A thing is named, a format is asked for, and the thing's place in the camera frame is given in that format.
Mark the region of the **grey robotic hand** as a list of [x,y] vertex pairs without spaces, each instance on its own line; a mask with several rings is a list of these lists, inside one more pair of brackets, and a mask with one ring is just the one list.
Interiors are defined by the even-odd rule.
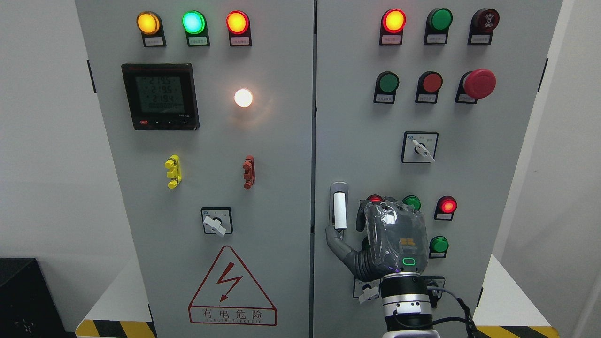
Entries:
[[338,231],[326,227],[328,247],[354,278],[363,282],[399,272],[422,274],[429,259],[423,213],[393,198],[383,198],[379,204],[367,199],[359,203],[357,231],[367,230],[368,251],[357,252]]

